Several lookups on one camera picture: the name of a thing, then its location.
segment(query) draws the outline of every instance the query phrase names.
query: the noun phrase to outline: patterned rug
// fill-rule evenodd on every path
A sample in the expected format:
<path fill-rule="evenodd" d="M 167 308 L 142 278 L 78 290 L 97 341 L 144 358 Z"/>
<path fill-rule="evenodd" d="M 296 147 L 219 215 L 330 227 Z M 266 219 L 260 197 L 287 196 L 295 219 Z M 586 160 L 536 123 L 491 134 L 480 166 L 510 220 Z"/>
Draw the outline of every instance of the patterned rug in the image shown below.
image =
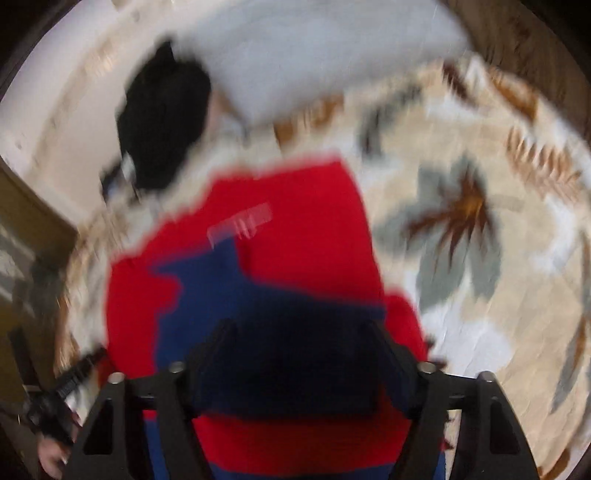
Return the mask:
<path fill-rule="evenodd" d="M 70 263 L 61 366 L 105 341 L 106 279 L 120 252 L 197 207 L 225 171 L 316 151 L 346 161 L 383 281 L 412 302 L 432 354 L 451 374 L 494 371 L 541 474 L 551 471 L 589 393 L 591 157 L 538 91 L 477 56 L 345 91 L 247 138 L 204 142 L 164 195 L 100 212 Z"/>

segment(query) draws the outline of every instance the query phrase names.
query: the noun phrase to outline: leaf pattern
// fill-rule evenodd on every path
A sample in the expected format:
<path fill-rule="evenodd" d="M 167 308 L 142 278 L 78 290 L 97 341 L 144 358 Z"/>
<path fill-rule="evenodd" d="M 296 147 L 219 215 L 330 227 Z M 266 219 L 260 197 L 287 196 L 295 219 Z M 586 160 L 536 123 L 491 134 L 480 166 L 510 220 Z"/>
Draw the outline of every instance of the leaf pattern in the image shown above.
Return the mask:
<path fill-rule="evenodd" d="M 521 115 L 526 117 L 531 123 L 535 121 L 538 112 L 539 94 L 529 85 L 526 85 L 527 91 L 523 95 L 519 95 L 510 86 L 504 82 L 504 76 L 500 70 L 491 67 L 489 71 L 491 82 L 496 91 Z"/>
<path fill-rule="evenodd" d="M 381 131 L 390 127 L 402 110 L 420 101 L 421 95 L 421 87 L 410 84 L 395 92 L 385 103 L 377 106 L 366 115 L 359 135 L 359 146 L 363 160 L 382 158 Z"/>
<path fill-rule="evenodd" d="M 591 325 L 591 244 L 584 233 L 581 233 L 580 238 L 583 257 L 581 268 L 583 313 L 573 338 L 566 349 L 566 359 L 560 371 L 558 384 L 552 399 L 552 413 L 558 410 L 574 387 L 583 366 L 583 354 L 587 345 L 587 325 Z"/>
<path fill-rule="evenodd" d="M 468 88 L 454 63 L 445 61 L 441 72 L 443 73 L 443 79 L 447 82 L 448 87 L 455 96 L 471 107 L 477 106 L 476 101 L 468 92 Z"/>
<path fill-rule="evenodd" d="M 474 295 L 492 297 L 501 274 L 497 230 L 485 180 L 464 155 L 448 176 L 421 168 L 418 202 L 388 217 L 374 237 L 393 254 L 420 253 L 417 290 L 424 312 L 457 290 L 467 267 Z"/>
<path fill-rule="evenodd" d="M 343 110 L 344 104 L 343 94 L 333 95 L 313 103 L 287 120 L 276 122 L 273 129 L 280 148 L 291 142 L 297 135 L 314 132 L 330 125 L 333 117 Z"/>
<path fill-rule="evenodd" d="M 568 149 L 529 143 L 521 131 L 512 127 L 506 144 L 506 154 L 513 172 L 528 187 L 532 187 L 543 199 L 556 195 L 566 203 L 579 201 L 582 186 L 581 172 L 574 169 Z"/>

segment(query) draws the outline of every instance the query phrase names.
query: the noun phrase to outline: black mount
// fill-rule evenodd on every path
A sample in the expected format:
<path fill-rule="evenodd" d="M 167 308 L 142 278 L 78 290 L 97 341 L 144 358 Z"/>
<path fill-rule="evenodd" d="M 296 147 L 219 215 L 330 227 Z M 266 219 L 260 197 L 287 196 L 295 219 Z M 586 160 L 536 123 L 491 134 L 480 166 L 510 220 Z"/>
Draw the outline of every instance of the black mount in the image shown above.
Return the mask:
<path fill-rule="evenodd" d="M 213 480 L 191 424 L 200 415 L 191 399 L 199 393 L 200 376 L 234 330 L 232 321 L 220 322 L 185 362 L 151 377 L 128 380 L 112 374 L 74 444 L 64 478 L 152 480 L 142 411 L 155 410 L 170 480 Z M 538 480 L 523 431 L 492 373 L 476 379 L 446 375 L 431 363 L 418 364 L 377 323 L 362 334 L 379 352 L 392 404 L 412 420 L 391 480 L 433 478 L 448 410 L 462 411 L 451 480 Z"/>

